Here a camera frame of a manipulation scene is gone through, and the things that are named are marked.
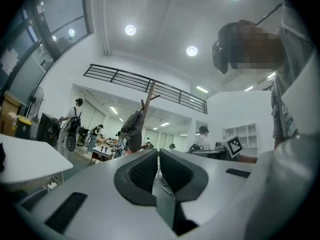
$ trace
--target white ceiling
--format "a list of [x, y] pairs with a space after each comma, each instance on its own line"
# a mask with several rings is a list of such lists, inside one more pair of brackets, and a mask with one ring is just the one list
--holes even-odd
[[[126, 121], [130, 115], [142, 108], [140, 103], [115, 95], [85, 89], [82, 89], [82, 91], [88, 95], [91, 95], [104, 108], [103, 111], [111, 118], [116, 120], [119, 120], [119, 118], [121, 118], [123, 119], [123, 121]], [[110, 106], [114, 107], [118, 114], [115, 114], [110, 109]], [[166, 122], [168, 122], [169, 124], [166, 126], [160, 126], [161, 124], [164, 124]], [[150, 130], [158, 127], [157, 131], [162, 131], [164, 133], [172, 135], [180, 135], [188, 133], [190, 123], [191, 119], [188, 117], [152, 107], [151, 101], [144, 122], [144, 127]], [[206, 123], [197, 121], [196, 131], [198, 132], [199, 127], [203, 125], [207, 126]]]
[[[241, 75], [236, 70], [219, 73], [212, 61], [211, 47], [219, 29], [241, 19], [258, 22], [282, 0], [106, 0], [104, 15], [111, 54], [120, 51], [174, 67], [194, 79], [191, 93], [204, 98], [197, 85], [209, 90], [240, 91], [266, 75]], [[261, 27], [275, 32], [281, 21], [279, 9]], [[136, 34], [125, 34], [127, 24]], [[188, 46], [198, 54], [186, 54]]]

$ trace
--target black rectangular object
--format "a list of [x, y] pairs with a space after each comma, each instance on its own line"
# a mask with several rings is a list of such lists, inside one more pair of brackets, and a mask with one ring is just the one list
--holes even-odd
[[48, 218], [45, 224], [60, 234], [66, 230], [88, 195], [73, 192]]
[[243, 177], [243, 178], [248, 178], [250, 176], [249, 171], [244, 171], [244, 170], [237, 170], [237, 169], [233, 169], [233, 168], [229, 168], [225, 171], [228, 174], [233, 174], [239, 177]]

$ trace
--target black metal railing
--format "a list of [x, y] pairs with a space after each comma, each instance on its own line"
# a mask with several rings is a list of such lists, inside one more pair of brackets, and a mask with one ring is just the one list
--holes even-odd
[[124, 71], [113, 67], [90, 64], [90, 67], [83, 76], [136, 89], [145, 93], [150, 90], [151, 83], [155, 81], [153, 90], [154, 95], [160, 95], [160, 97], [163, 99], [184, 105], [190, 109], [207, 114], [207, 102], [205, 100], [187, 93], [184, 90], [180, 90], [169, 84], [140, 74]]

